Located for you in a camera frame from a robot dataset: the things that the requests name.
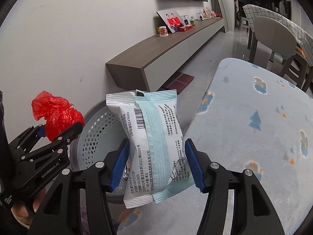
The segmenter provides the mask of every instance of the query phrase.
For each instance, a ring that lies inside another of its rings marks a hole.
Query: table
[[[313,204],[313,100],[285,79],[243,60],[220,62],[184,139],[226,169],[254,171],[286,235]],[[118,234],[196,234],[207,195],[193,185],[137,208]],[[230,233],[230,191],[224,234]]]

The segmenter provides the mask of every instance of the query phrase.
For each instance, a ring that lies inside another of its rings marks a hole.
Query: checkered cushion
[[[272,18],[286,26],[293,33],[304,54],[306,54],[309,65],[313,65],[313,38],[306,31],[284,16],[259,6],[248,4],[243,6],[243,9],[249,21],[249,26],[253,32],[253,19],[260,16]]]

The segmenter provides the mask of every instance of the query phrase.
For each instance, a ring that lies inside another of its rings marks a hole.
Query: wooden shelf top
[[[174,46],[186,40],[202,29],[221,20],[221,17],[195,21],[196,25],[186,32],[170,33],[166,37],[158,34],[145,39],[112,58],[107,64],[145,68]]]

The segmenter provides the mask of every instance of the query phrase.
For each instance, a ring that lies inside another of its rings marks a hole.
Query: metal screw
[[[252,172],[251,170],[249,170],[249,169],[246,169],[246,170],[245,170],[245,174],[246,174],[247,176],[252,176],[252,175],[253,175],[253,172]]]
[[[69,172],[70,172],[70,170],[68,168],[62,170],[63,175],[67,175],[67,174],[69,174]]]
[[[218,169],[219,168],[219,164],[218,163],[211,163],[211,168]]]
[[[104,162],[97,162],[96,167],[97,168],[102,168],[104,166]]]

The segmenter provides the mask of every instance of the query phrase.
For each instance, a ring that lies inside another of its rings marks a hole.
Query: wet wipes package
[[[194,184],[176,118],[176,90],[108,94],[106,104],[131,142],[127,208],[161,202]]]

